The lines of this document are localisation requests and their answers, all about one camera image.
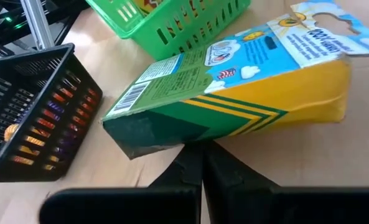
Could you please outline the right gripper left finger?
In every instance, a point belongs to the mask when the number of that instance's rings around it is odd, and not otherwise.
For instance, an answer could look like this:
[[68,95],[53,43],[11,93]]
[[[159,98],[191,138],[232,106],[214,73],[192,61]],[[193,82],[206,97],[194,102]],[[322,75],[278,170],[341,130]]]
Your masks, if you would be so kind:
[[200,223],[203,151],[188,144],[147,187],[65,189],[41,206],[41,224]]

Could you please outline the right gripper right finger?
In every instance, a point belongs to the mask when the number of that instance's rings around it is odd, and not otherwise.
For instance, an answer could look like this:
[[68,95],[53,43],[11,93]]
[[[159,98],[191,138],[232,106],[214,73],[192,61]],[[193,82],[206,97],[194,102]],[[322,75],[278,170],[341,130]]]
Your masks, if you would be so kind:
[[203,184],[212,223],[369,224],[369,187],[283,187],[214,141]]

